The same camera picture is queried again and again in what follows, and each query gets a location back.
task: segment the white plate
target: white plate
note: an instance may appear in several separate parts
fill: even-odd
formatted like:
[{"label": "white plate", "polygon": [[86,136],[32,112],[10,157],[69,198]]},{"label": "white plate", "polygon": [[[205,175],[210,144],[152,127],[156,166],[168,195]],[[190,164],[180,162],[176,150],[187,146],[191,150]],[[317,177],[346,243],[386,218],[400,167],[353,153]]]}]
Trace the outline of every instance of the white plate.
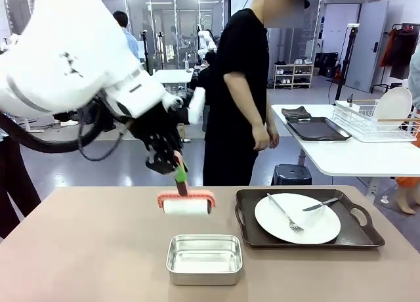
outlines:
[{"label": "white plate", "polygon": [[[386,92],[378,101],[373,112],[373,117],[377,119],[407,118],[411,112],[413,97],[405,87],[396,87]],[[378,123],[380,129],[393,130],[398,128],[401,123],[382,122]]]},{"label": "white plate", "polygon": [[314,211],[302,211],[302,209],[318,205],[320,203],[318,200],[298,194],[272,196],[292,220],[304,229],[304,232],[301,234],[293,232],[289,228],[289,220],[286,216],[266,197],[255,207],[255,218],[271,235],[296,244],[322,244],[339,235],[340,219],[328,206]]}]

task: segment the black tray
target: black tray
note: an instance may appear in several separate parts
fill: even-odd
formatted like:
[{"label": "black tray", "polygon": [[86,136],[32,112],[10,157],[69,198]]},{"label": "black tray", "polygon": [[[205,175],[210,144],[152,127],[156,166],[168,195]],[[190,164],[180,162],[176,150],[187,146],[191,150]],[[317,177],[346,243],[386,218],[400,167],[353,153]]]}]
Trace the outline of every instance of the black tray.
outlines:
[{"label": "black tray", "polygon": [[[283,241],[265,231],[255,218],[255,206],[266,194],[291,193],[305,195],[321,202],[332,198],[339,201],[330,205],[341,222],[341,231],[336,239],[325,244],[302,245]],[[366,217],[367,224],[361,226],[358,218],[351,214],[352,209],[359,209]],[[385,244],[382,236],[375,230],[370,214],[363,207],[356,205],[339,190],[327,189],[244,189],[236,193],[236,218],[241,227],[245,244],[252,248],[331,248],[331,249],[369,249]]]},{"label": "black tray", "polygon": [[290,128],[305,141],[346,141],[352,136],[325,117],[286,120]]}]

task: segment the hand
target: hand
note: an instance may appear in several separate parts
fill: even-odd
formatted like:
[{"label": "hand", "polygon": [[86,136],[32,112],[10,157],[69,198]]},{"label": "hand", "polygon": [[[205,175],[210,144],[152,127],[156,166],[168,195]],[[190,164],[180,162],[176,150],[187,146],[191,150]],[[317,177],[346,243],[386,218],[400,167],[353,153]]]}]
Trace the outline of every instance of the hand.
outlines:
[{"label": "hand", "polygon": [[270,136],[262,123],[252,127],[252,135],[255,140],[254,150],[262,151],[270,144]]},{"label": "hand", "polygon": [[280,136],[278,135],[276,124],[274,122],[267,123],[267,133],[270,136],[270,145],[268,147],[270,149],[277,148]]}]

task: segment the shoe rack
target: shoe rack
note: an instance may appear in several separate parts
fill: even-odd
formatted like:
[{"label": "shoe rack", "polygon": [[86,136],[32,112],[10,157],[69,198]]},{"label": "shoe rack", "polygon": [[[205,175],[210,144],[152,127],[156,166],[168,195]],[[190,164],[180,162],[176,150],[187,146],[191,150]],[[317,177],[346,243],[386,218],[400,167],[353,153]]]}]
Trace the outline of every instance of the shoe rack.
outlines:
[{"label": "shoe rack", "polygon": [[[289,87],[297,88],[298,85],[308,85],[312,83],[312,74],[314,73],[313,64],[275,64],[274,65],[274,88]],[[290,83],[277,83],[277,81],[290,80]],[[296,80],[307,79],[309,82],[299,83]]]}]

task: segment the gray floor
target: gray floor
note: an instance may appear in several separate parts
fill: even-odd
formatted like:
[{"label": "gray floor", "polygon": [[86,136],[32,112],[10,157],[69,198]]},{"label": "gray floor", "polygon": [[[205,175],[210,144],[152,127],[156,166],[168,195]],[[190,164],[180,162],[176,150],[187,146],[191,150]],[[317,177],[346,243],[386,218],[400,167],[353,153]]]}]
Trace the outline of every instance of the gray floor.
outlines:
[{"label": "gray floor", "polygon": [[[272,104],[325,104],[328,102],[329,82],[324,78],[315,77],[311,89],[271,90]],[[334,99],[336,85],[332,86],[331,99]],[[379,98],[380,94],[369,95],[360,91],[344,88],[341,99],[347,99],[354,93],[355,98]],[[268,185],[271,182],[274,166],[279,163],[296,163],[299,153],[297,141],[278,123],[282,136],[279,147],[266,150],[257,159],[252,185]],[[62,138],[68,139],[65,130]],[[99,156],[112,145],[113,139],[96,141],[87,148],[92,156]],[[22,149],[26,167],[42,199],[46,198],[56,187],[62,186],[169,186],[173,185],[171,176],[163,176],[146,168],[146,150],[137,140],[124,140],[121,146],[107,160],[102,162],[88,162],[78,152],[69,154],[40,154],[26,148]],[[189,183],[192,186],[202,185],[202,166],[204,155],[204,141],[192,140],[186,143],[184,158],[190,168]],[[306,159],[314,184],[345,184],[351,185],[364,192],[366,189],[356,178],[335,177],[334,179],[321,174],[314,164]],[[394,181],[383,179],[381,190],[386,191],[394,186]],[[393,210],[376,205],[379,210],[400,230],[400,232],[420,251],[420,215],[406,217]]]}]

